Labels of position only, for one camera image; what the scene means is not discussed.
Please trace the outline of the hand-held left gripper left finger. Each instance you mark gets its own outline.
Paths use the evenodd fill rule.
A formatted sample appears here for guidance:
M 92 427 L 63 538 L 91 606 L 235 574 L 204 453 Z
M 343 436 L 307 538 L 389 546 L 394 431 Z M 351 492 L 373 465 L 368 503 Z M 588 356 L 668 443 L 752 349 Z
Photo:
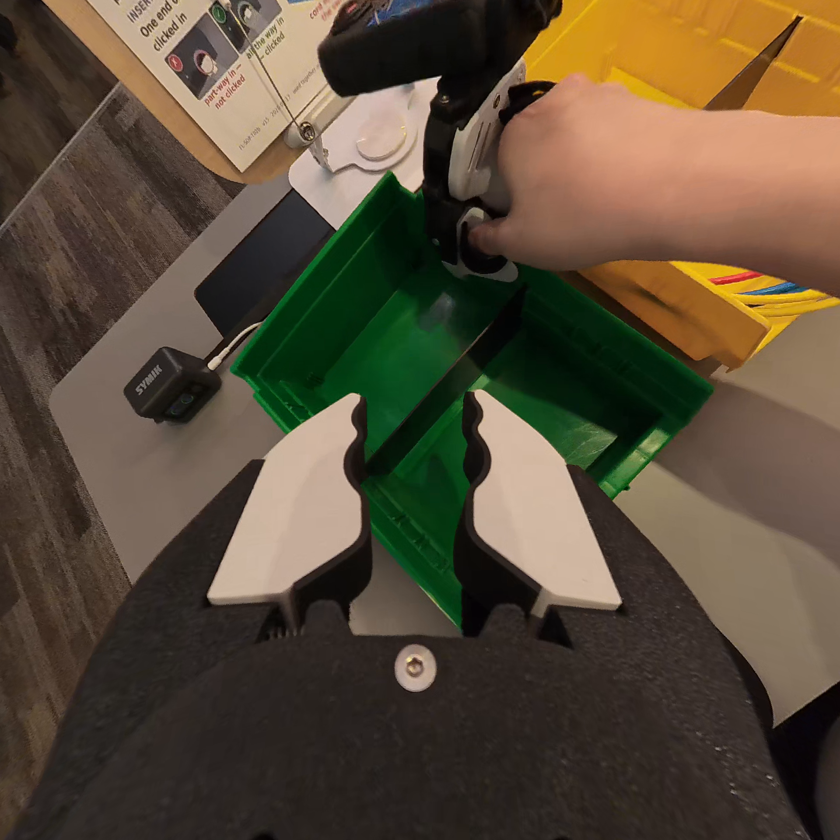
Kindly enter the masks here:
M 269 451 L 207 591 L 212 605 L 350 608 L 372 575 L 366 436 L 366 401 L 351 393 Z

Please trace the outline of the black bin divider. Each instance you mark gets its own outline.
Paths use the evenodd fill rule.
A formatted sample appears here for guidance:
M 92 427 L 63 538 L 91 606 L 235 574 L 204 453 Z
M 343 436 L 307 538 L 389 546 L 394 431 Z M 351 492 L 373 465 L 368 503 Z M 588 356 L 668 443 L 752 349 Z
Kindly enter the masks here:
M 496 317 L 368 458 L 366 469 L 369 476 L 391 474 L 450 406 L 463 399 L 489 364 L 517 336 L 528 290 L 527 286 L 522 286 L 515 291 Z
M 785 29 L 765 46 L 737 76 L 732 78 L 715 97 L 709 100 L 708 104 L 703 108 L 703 111 L 725 112 L 742 110 L 756 87 L 760 84 L 764 74 L 778 58 L 802 20 L 802 15 L 796 15 Z

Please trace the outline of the person's right hand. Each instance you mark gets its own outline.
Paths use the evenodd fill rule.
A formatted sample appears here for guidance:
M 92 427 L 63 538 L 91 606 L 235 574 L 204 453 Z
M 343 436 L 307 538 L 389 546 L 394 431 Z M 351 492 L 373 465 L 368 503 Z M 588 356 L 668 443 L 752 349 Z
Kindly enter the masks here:
M 584 76 L 557 83 L 502 131 L 507 214 L 469 233 L 488 256 L 572 270 L 654 253 L 662 145 L 679 112 Z

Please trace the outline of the yellow plastic bin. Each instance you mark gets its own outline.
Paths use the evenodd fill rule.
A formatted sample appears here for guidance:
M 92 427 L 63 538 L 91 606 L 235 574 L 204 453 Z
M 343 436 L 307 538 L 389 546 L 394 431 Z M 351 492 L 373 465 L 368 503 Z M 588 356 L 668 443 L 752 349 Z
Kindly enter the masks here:
M 564 2 L 525 54 L 529 81 L 585 74 L 675 108 L 705 107 L 796 15 L 745 108 L 839 114 L 839 3 Z M 582 276 L 694 361 L 741 367 L 800 316 L 838 305 L 735 266 L 616 261 Z

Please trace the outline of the white stand base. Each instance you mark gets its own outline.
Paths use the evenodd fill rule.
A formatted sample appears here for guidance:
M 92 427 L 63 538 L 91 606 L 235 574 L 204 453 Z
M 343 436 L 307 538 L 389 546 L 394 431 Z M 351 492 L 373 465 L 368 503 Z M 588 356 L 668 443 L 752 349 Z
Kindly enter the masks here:
M 332 97 L 329 125 L 290 167 L 290 187 L 330 225 L 340 227 L 387 173 L 408 192 L 423 180 L 423 144 L 438 78 Z

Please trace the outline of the green plastic bin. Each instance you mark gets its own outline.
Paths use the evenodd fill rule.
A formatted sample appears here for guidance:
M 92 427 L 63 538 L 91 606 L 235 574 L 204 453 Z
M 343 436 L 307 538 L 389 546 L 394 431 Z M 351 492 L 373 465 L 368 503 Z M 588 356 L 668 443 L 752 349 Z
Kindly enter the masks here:
M 698 414 L 712 385 L 549 272 L 459 279 L 426 237 L 424 200 L 384 176 L 302 273 L 232 372 L 286 433 L 349 393 L 373 455 L 528 287 L 521 328 L 469 388 L 534 427 L 614 499 Z M 468 482 L 463 399 L 389 475 L 364 483 L 373 534 L 457 627 L 453 546 Z

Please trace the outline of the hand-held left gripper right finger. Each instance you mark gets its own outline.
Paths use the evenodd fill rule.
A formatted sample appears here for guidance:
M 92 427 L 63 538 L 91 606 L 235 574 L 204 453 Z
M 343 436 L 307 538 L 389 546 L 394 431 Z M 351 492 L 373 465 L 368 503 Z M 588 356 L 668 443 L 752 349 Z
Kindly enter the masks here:
M 503 604 L 614 613 L 623 599 L 564 457 L 485 390 L 464 396 L 468 488 L 455 534 L 461 621 Z

